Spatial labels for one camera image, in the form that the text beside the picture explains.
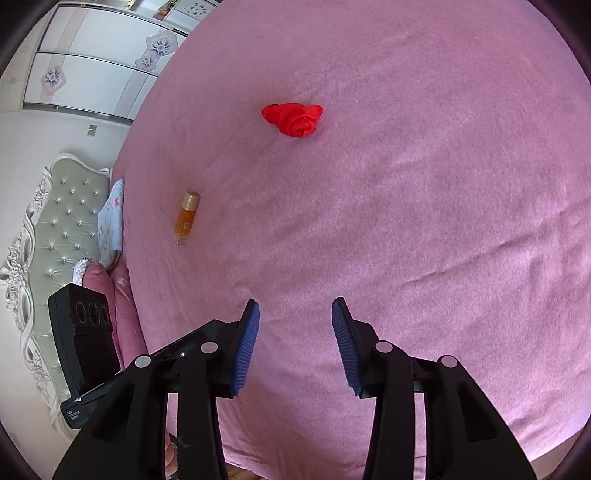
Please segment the flower decal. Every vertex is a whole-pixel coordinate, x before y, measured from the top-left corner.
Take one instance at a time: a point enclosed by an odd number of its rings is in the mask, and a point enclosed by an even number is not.
[[[170,53],[172,50],[173,44],[172,42],[165,37],[157,38],[152,42],[152,50],[151,53],[155,57],[164,57]]]
[[[43,77],[41,77],[41,87],[45,93],[53,95],[66,84],[66,75],[59,65],[49,67]]]
[[[156,68],[156,62],[157,60],[150,56],[150,54],[144,54],[143,57],[135,61],[135,66],[146,72],[151,72]]]
[[[160,31],[146,38],[146,46],[145,53],[135,61],[135,65],[139,69],[151,72],[156,68],[159,59],[178,50],[177,36],[169,31]]]

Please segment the tufted headboard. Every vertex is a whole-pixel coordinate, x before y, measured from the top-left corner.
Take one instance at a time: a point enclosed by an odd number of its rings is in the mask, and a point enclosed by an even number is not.
[[[8,309],[22,332],[24,361],[56,430],[75,435],[60,415],[70,397],[51,332],[47,299],[72,281],[78,260],[98,258],[97,214],[109,196],[109,170],[60,154],[35,189],[18,238],[0,268]]]

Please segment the red cloth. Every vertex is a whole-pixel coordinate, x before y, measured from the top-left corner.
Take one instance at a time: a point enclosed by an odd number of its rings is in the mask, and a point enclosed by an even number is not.
[[[275,125],[282,134],[291,137],[307,137],[316,130],[316,124],[323,111],[320,105],[283,103],[267,105],[261,113],[265,120]]]

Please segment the floral pillow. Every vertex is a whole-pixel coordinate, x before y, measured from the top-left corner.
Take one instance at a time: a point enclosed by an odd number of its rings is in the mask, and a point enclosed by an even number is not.
[[[118,180],[99,212],[99,263],[107,270],[115,266],[123,251],[123,190],[125,183]]]

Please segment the pink pillow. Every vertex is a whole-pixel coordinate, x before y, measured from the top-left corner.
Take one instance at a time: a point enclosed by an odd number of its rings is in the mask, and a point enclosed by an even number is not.
[[[89,288],[90,290],[102,293],[107,297],[109,303],[109,315],[113,324],[113,343],[115,344],[115,351],[117,352],[117,358],[119,358],[119,365],[123,365],[123,357],[121,356],[121,349],[119,348],[119,339],[117,335],[117,319],[115,315],[115,289],[109,274],[105,270],[104,266],[100,263],[90,263],[86,267],[86,272],[82,278],[82,286]]]
[[[134,294],[129,282],[129,271],[124,257],[121,257],[111,271],[115,291],[115,313],[117,315],[117,337],[125,368],[139,355],[146,355],[148,348],[139,324]]]

